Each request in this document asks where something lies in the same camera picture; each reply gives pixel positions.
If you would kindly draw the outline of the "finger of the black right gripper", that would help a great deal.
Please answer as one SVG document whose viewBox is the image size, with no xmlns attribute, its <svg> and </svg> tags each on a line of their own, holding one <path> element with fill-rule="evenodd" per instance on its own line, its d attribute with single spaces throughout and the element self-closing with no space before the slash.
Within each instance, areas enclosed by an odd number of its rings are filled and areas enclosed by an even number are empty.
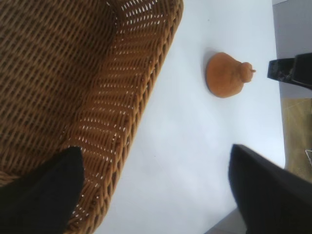
<svg viewBox="0 0 312 234">
<path fill-rule="evenodd" d="M 312 54 L 299 54 L 294 58 L 271 60 L 268 78 L 283 83 L 312 89 Z"/>
</svg>

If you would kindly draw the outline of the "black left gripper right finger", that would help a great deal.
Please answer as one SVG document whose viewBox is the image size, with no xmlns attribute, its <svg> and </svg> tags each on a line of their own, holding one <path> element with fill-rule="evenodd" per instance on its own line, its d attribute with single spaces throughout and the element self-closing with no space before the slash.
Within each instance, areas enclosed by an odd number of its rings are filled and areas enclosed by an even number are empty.
<svg viewBox="0 0 312 234">
<path fill-rule="evenodd" d="M 248 234 L 310 234 L 312 185 L 244 145 L 232 146 L 230 187 Z"/>
</svg>

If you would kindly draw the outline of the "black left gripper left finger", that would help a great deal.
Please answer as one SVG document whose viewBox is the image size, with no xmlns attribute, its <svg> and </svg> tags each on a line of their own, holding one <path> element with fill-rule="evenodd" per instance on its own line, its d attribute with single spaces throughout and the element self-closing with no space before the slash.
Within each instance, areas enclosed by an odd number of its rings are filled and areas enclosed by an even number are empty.
<svg viewBox="0 0 312 234">
<path fill-rule="evenodd" d="M 84 182 L 82 153 L 70 147 L 0 189 L 2 234 L 61 234 Z"/>
</svg>

